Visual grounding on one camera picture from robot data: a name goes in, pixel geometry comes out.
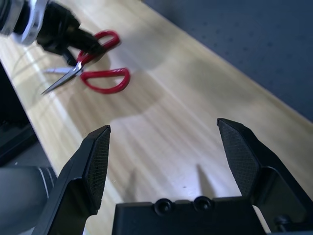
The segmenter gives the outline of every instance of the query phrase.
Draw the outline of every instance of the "red scissor handle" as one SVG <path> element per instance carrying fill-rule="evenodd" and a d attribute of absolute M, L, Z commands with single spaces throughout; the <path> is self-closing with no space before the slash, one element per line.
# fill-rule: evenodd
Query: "red scissor handle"
<path fill-rule="evenodd" d="M 95 87 L 88 82 L 88 80 L 92 79 L 92 78 L 119 77 L 119 76 L 124 76 L 123 81 L 120 84 L 118 84 L 117 86 L 112 87 L 112 88 L 108 88 L 108 89 Z M 118 92 L 124 90 L 127 87 L 127 85 L 129 84 L 129 81 L 131 79 L 131 75 L 130 75 L 129 70 L 127 68 L 108 70 L 108 71 L 84 72 L 84 73 L 82 73 L 82 75 L 80 77 L 86 86 L 88 86 L 89 88 L 91 88 L 95 92 L 102 93 L 102 94 L 113 94 L 113 93 L 118 93 Z"/>
<path fill-rule="evenodd" d="M 112 49 L 113 47 L 117 46 L 120 43 L 118 34 L 111 30 L 101 31 L 99 33 L 96 33 L 94 36 L 98 40 L 107 36 L 113 36 L 111 40 L 107 41 L 102 45 L 105 51 Z M 98 55 L 90 55 L 88 53 L 80 51 L 77 57 L 77 61 L 81 61 L 82 64 L 85 65 L 89 63 L 91 60 L 95 59 L 97 56 Z"/>
<path fill-rule="evenodd" d="M 112 49 L 120 43 L 120 39 L 117 33 L 114 31 L 106 30 L 95 34 L 96 39 L 101 39 L 106 36 L 113 36 L 113 38 L 102 45 L 105 51 Z M 83 65 L 89 63 L 91 60 L 95 59 L 97 56 L 90 55 L 81 51 L 77 57 L 77 61 L 81 61 Z M 124 76 L 123 81 L 115 87 L 104 89 L 100 87 L 95 87 L 89 83 L 89 79 L 100 78 L 100 77 L 119 77 Z M 86 86 L 94 90 L 95 92 L 102 94 L 113 94 L 124 90 L 129 84 L 131 75 L 127 68 L 108 70 L 108 71 L 95 71 L 95 72 L 83 72 L 81 74 L 81 79 Z"/>

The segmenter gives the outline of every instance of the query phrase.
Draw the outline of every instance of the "scissor blade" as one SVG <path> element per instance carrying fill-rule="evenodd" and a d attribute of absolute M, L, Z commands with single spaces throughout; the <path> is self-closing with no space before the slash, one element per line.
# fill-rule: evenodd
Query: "scissor blade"
<path fill-rule="evenodd" d="M 77 65 L 73 69 L 71 69 L 67 74 L 61 77 L 58 81 L 53 83 L 52 86 L 50 86 L 47 90 L 42 92 L 42 94 L 47 94 L 53 91 L 54 89 L 62 86 L 63 84 L 69 82 L 82 70 L 82 68 L 83 68 L 82 63 L 81 62 L 77 63 Z"/>
<path fill-rule="evenodd" d="M 44 73 L 60 73 L 60 74 L 66 74 L 70 72 L 73 68 L 69 67 L 62 67 L 62 68 L 51 68 L 44 70 Z"/>

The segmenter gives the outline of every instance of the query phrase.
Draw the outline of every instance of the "scissors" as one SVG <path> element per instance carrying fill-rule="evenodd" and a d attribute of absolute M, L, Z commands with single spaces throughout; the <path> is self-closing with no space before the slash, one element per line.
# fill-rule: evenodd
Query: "scissors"
<path fill-rule="evenodd" d="M 120 43 L 119 36 L 117 33 L 106 30 L 106 31 L 101 31 L 97 34 L 95 34 L 96 39 L 101 39 L 106 36 L 113 36 L 111 40 L 108 42 L 104 43 L 102 45 L 104 51 L 108 51 L 112 49 L 113 47 L 117 46 Z M 56 88 L 64 85 L 65 83 L 69 82 L 76 76 L 80 76 L 82 79 L 83 83 L 88 86 L 90 89 L 92 89 L 95 92 L 102 93 L 102 94 L 113 94 L 113 93 L 118 93 L 122 90 L 124 90 L 127 85 L 129 84 L 130 81 L 130 72 L 127 68 L 121 68 L 121 69 L 115 69 L 115 70 L 107 70 L 107 71 L 88 71 L 84 72 L 83 68 L 84 65 L 89 63 L 95 58 L 98 58 L 99 55 L 91 55 L 84 53 L 83 51 L 79 52 L 79 55 L 77 57 L 77 64 L 75 67 L 65 67 L 65 68 L 53 68 L 53 69 L 47 69 L 44 72 L 45 73 L 59 73 L 59 74 L 65 74 L 62 78 L 60 78 L 58 81 L 56 81 L 53 85 L 51 85 L 48 89 L 46 89 L 42 94 L 47 94 Z M 92 78 L 108 78 L 108 77 L 118 77 L 118 76 L 124 76 L 124 79 L 120 84 L 118 84 L 115 87 L 104 89 L 100 87 L 96 87 L 92 84 L 89 83 L 89 79 Z"/>

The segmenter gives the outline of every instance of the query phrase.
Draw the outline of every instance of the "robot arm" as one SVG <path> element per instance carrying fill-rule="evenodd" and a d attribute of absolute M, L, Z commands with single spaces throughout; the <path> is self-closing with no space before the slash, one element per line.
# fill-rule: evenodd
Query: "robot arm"
<path fill-rule="evenodd" d="M 71 11 L 51 0 L 0 1 L 0 34 L 11 35 L 24 46 L 37 41 L 44 50 L 64 56 L 71 66 L 76 61 L 68 47 L 104 53 L 97 39 L 79 27 Z"/>

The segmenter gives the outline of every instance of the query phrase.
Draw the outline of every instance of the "wooden table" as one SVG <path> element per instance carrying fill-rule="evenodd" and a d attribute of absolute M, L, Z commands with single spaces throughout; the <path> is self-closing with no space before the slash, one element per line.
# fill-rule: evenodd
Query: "wooden table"
<path fill-rule="evenodd" d="M 63 4 L 84 28 L 120 34 L 122 44 L 90 69 L 128 67 L 123 92 L 97 94 L 77 78 L 41 96 L 59 78 L 42 70 L 64 66 L 61 57 L 1 38 L 0 58 L 57 173 L 89 132 L 112 126 L 102 207 L 87 223 L 92 235 L 111 233 L 116 203 L 240 195 L 219 117 L 252 129 L 313 198 L 312 123 L 138 0 Z"/>

